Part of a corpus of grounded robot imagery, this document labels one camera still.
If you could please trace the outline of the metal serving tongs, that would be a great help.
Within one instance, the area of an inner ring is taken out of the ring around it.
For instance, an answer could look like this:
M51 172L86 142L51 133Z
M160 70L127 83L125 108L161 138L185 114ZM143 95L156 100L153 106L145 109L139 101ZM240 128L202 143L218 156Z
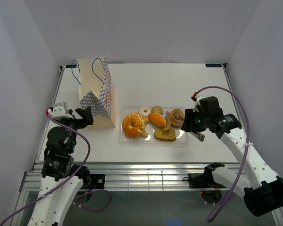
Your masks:
M166 111L166 117L170 120L178 124L180 127L183 125L184 118L178 112L174 112L171 114L169 111ZM205 136L200 132L189 132L192 136L197 138L200 142L204 141Z

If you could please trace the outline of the small thin toast slice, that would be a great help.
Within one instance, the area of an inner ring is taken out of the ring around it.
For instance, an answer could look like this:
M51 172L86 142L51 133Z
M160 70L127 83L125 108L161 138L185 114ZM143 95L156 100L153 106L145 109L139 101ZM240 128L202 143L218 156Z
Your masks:
M165 120L166 120L166 125L164 126L163 131L168 131L172 125L172 118L166 115Z

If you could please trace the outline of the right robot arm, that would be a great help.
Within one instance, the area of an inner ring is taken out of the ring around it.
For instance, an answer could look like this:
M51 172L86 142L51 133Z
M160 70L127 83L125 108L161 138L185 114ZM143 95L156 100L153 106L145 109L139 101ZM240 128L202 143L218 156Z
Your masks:
M241 123L233 114L224 114L216 97L196 95L194 108L185 110L181 129L203 141L203 131L209 130L227 146L240 163L246 178L238 177L223 163L214 162L203 174L191 178L195 186L215 187L220 184L240 196L248 210L256 217L283 207L283 178L262 159Z

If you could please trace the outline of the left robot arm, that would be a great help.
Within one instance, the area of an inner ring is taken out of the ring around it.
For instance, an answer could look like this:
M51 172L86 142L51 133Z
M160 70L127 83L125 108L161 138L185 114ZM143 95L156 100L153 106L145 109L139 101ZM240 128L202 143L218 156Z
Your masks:
M57 124L47 133L41 186L38 201L28 225L60 226L80 188L86 188L91 177L85 166L76 165L71 156L80 129L93 124L91 108L77 108L80 118L73 115L66 103L55 104L46 111Z

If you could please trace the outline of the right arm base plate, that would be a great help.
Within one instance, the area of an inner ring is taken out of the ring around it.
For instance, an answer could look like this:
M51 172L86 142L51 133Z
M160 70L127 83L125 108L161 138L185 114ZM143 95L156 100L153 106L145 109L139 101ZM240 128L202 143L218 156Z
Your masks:
M183 181L188 182L189 188L225 188L225 186L217 184L212 176L206 176L204 173L190 173L183 178Z

